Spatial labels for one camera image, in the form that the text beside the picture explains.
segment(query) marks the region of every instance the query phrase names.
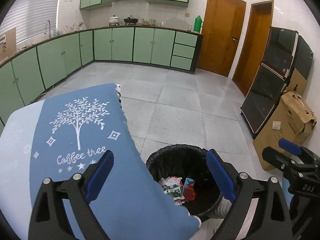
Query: window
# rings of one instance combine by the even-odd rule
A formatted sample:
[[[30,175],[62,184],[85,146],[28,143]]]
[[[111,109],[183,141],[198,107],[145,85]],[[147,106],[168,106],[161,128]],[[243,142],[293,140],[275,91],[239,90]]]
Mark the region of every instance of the window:
[[[57,5],[58,0],[16,0],[0,26],[0,34],[16,27],[19,43],[44,32],[47,20],[50,20],[54,30]]]

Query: white pot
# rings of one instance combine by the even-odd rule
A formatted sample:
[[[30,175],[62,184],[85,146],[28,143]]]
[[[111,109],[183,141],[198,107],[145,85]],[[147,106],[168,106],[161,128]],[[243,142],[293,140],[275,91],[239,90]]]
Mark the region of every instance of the white pot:
[[[119,23],[119,17],[113,15],[112,17],[109,18],[109,24],[116,24]]]

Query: green thermos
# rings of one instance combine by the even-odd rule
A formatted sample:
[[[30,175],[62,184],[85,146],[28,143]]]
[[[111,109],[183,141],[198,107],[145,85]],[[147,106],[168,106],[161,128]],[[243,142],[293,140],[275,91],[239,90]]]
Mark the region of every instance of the green thermos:
[[[197,32],[197,33],[200,33],[200,29],[202,27],[202,23],[203,23],[203,21],[202,21],[200,15],[198,15],[198,17],[195,20],[195,26],[193,27],[193,31]]]

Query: black garbage bag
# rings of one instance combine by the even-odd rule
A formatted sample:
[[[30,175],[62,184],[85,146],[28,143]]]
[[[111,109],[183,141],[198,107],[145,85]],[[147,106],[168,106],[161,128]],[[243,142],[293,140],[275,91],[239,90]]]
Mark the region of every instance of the black garbage bag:
[[[153,179],[177,176],[195,181],[196,198],[183,204],[191,215],[198,216],[202,222],[208,219],[222,199],[221,192],[206,164],[207,150],[197,146],[175,144],[166,146],[151,154],[147,160],[147,168]]]

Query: trash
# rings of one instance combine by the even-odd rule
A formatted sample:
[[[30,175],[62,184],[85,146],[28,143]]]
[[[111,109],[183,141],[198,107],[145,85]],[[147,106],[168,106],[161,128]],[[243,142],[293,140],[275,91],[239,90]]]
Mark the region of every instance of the trash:
[[[190,178],[186,178],[186,181],[183,185],[183,196],[184,201],[189,202],[191,200],[194,200],[196,197],[196,192],[193,189],[193,185],[195,184],[195,181]]]
[[[176,205],[184,203],[182,178],[176,176],[161,178],[159,184],[163,187],[163,193],[171,196]]]

